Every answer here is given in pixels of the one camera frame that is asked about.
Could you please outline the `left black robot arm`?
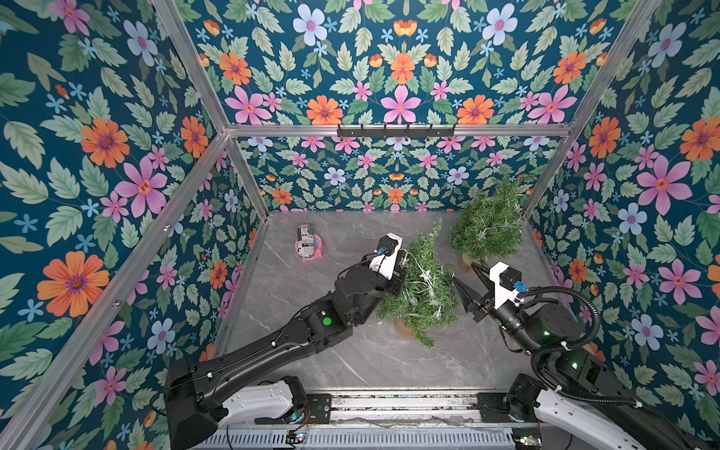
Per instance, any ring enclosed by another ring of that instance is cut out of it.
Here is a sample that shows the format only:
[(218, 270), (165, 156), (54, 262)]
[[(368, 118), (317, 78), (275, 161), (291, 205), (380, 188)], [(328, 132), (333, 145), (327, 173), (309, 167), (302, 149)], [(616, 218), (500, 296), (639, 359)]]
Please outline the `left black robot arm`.
[(303, 419), (308, 396), (298, 378), (261, 384), (269, 373), (348, 339), (380, 300), (401, 286), (398, 255), (382, 247), (349, 267), (335, 288), (302, 307), (278, 330), (219, 357), (183, 358), (167, 373), (163, 400), (172, 449), (189, 449), (222, 427), (292, 424)]

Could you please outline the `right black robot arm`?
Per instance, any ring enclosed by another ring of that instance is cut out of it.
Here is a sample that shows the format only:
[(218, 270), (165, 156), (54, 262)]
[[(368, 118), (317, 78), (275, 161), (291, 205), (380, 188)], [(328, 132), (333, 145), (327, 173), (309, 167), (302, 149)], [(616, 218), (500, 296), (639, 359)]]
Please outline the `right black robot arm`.
[(586, 295), (529, 287), (503, 262), (471, 268), (486, 292), (454, 279), (465, 311), (476, 322), (493, 320), (531, 360), (532, 374), (517, 376), (505, 397), (510, 416), (553, 425), (597, 449), (718, 448), (671, 423), (591, 353), (601, 319)]

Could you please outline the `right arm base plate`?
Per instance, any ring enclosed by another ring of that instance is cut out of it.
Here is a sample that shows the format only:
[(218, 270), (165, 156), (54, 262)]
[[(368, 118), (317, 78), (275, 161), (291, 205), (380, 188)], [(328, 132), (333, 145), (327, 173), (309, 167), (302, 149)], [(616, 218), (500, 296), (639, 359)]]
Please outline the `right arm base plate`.
[(485, 423), (526, 423), (536, 421), (530, 403), (506, 392), (481, 392), (475, 396), (476, 409)]

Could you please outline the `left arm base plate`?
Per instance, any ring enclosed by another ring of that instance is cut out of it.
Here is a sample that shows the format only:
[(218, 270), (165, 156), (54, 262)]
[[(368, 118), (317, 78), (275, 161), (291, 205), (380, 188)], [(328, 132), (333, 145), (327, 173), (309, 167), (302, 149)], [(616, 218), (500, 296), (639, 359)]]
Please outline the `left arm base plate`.
[(332, 406), (333, 396), (331, 394), (307, 394), (307, 404), (305, 409), (301, 411), (300, 424), (329, 424)]

